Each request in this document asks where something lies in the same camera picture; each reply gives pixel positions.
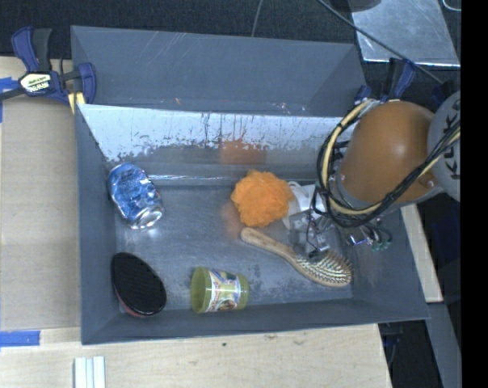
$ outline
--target green jar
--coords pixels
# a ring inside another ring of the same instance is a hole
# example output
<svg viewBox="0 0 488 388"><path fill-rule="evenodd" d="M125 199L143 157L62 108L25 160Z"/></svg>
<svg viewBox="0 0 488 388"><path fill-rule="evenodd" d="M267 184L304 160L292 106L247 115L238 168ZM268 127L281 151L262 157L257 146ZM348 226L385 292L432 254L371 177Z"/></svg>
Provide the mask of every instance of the green jar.
<svg viewBox="0 0 488 388"><path fill-rule="evenodd" d="M191 279L191 306L194 312L240 310L250 297L245 276L222 270L196 268Z"/></svg>

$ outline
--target white cable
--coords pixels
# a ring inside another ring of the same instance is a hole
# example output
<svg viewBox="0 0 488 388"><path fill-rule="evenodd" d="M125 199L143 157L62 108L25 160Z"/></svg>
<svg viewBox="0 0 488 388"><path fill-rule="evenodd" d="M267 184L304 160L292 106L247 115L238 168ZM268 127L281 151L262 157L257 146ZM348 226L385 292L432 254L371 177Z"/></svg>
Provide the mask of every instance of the white cable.
<svg viewBox="0 0 488 388"><path fill-rule="evenodd" d="M257 12L255 14L255 21L253 22L253 29L251 30L251 37L255 36L255 30L257 28L257 22L259 21L260 11L262 10L263 0L260 0L259 6L257 7Z"/></svg>

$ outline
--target hairbrush handle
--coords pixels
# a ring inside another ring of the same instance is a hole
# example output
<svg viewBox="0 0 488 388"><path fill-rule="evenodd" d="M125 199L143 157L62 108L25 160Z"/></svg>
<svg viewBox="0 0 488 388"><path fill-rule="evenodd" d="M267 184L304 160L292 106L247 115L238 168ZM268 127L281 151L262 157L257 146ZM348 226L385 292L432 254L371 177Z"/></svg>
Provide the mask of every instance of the hairbrush handle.
<svg viewBox="0 0 488 388"><path fill-rule="evenodd" d="M283 244L282 242L278 242L268 235L250 227L244 227L241 230L241 239L244 243L270 251L271 253L283 257L289 262L295 262L297 259L297 254L292 247Z"/></svg>

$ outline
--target wooden hairbrush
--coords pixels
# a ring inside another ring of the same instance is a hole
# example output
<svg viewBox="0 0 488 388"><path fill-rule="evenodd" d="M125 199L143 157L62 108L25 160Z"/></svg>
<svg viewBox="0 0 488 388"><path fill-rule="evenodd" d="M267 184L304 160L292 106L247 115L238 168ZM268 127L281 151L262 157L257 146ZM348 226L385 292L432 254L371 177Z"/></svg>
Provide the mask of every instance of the wooden hairbrush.
<svg viewBox="0 0 488 388"><path fill-rule="evenodd" d="M286 259L299 273L315 283L329 287L343 287L351 282L351 265L346 258L328 251L322 259L310 262L292 247L250 227L241 230L244 243L270 251Z"/></svg>

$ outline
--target shoe brush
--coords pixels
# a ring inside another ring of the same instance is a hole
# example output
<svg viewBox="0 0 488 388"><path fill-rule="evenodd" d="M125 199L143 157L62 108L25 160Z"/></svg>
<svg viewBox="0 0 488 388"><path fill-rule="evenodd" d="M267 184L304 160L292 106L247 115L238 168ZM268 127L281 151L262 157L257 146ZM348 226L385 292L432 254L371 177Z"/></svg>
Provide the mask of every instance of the shoe brush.
<svg viewBox="0 0 488 388"><path fill-rule="evenodd" d="M287 260L299 273L315 283L328 287L343 287L351 282L350 262L343 256L328 250L318 261L309 261L298 255L292 247L250 227L241 230L244 243L270 251Z"/></svg>
<svg viewBox="0 0 488 388"><path fill-rule="evenodd" d="M121 252L113 256L111 282L120 304L134 317L149 317L165 307L166 291L162 280L133 254Z"/></svg>

